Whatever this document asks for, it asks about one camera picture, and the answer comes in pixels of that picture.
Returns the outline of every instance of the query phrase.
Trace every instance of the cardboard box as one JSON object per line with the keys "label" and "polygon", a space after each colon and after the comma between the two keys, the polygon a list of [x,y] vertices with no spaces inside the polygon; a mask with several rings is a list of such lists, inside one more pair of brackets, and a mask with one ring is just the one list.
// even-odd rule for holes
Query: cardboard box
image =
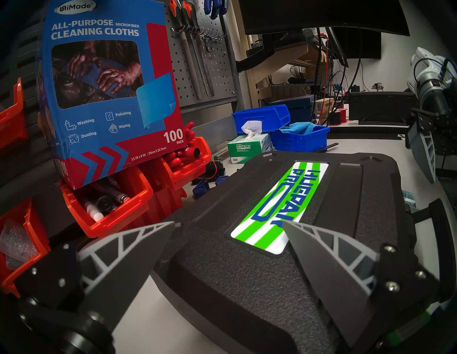
{"label": "cardboard box", "polygon": [[37,66],[44,134],[73,189],[186,146],[162,2],[51,1]]}
{"label": "cardboard box", "polygon": [[314,113],[320,114],[319,120],[322,118],[327,118],[329,116],[329,111],[332,111],[334,102],[334,98],[322,98],[316,101],[316,105],[314,106]]}
{"label": "cardboard box", "polygon": [[247,139],[243,134],[227,144],[230,161],[233,164],[244,164],[258,153],[271,151],[269,134],[259,134]]}

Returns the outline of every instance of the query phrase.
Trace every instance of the unimade logo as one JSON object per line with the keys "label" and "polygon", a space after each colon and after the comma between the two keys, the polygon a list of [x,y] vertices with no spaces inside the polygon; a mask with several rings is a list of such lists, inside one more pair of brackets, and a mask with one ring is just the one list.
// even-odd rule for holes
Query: unimade logo
{"label": "unimade logo", "polygon": [[71,0],[62,4],[54,10],[61,15],[75,15],[82,12],[92,11],[97,4],[94,1]]}

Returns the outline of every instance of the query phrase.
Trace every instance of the bubble wrap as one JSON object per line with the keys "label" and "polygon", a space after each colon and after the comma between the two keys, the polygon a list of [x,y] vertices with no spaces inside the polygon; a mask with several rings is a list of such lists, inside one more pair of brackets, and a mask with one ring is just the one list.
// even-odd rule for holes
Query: bubble wrap
{"label": "bubble wrap", "polygon": [[10,219],[6,220],[0,234],[0,252],[21,262],[38,254],[24,226]]}

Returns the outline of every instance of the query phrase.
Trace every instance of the screwdriver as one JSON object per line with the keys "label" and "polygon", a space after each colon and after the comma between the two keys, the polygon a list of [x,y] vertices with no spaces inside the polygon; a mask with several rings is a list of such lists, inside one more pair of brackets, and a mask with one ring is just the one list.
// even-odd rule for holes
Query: screwdriver
{"label": "screwdriver", "polygon": [[203,65],[202,56],[198,52],[195,38],[192,36],[193,32],[195,31],[195,27],[191,21],[191,7],[185,1],[182,2],[182,7],[183,7],[182,11],[183,11],[184,22],[187,25],[187,29],[185,31],[186,31],[186,34],[188,34],[188,37],[191,41],[192,49],[194,50],[194,54],[195,54],[195,59],[197,60],[198,72],[200,73],[200,77],[202,78],[203,87],[205,89],[205,94],[206,94],[206,96],[208,96],[209,95],[208,94],[208,84],[207,84],[207,80],[205,78],[205,75],[204,75],[203,69],[202,69],[202,65]]}
{"label": "screwdriver", "polygon": [[170,11],[175,18],[175,32],[179,34],[181,40],[182,49],[184,50],[184,57],[186,58],[187,67],[189,69],[189,75],[191,77],[192,86],[195,92],[197,100],[202,99],[202,93],[200,92],[200,85],[198,83],[197,73],[195,72],[195,67],[193,65],[192,54],[189,48],[189,43],[186,39],[186,30],[188,23],[186,23],[183,12],[186,12],[182,8],[179,0],[170,0]]}
{"label": "screwdriver", "polygon": [[183,6],[186,9],[184,16],[189,17],[190,25],[193,27],[192,34],[196,38],[198,54],[196,56],[200,58],[201,66],[203,67],[203,73],[205,75],[206,84],[208,85],[209,92],[211,97],[214,97],[214,87],[213,82],[211,81],[211,75],[209,73],[209,68],[206,62],[205,49],[203,47],[202,39],[200,38],[200,27],[198,25],[197,12],[195,11],[195,6],[191,2],[183,1]]}

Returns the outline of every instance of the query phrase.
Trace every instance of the black case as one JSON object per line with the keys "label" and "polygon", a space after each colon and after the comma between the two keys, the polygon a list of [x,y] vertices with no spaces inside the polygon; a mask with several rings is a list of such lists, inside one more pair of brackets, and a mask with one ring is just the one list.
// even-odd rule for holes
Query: black case
{"label": "black case", "polygon": [[182,227],[151,274],[178,312],[230,354],[325,354],[344,345],[290,244],[274,256],[230,237],[296,161],[329,164],[301,222],[349,234],[376,252],[383,242],[407,242],[399,238],[408,230],[391,157],[285,151],[255,156],[167,219]]}

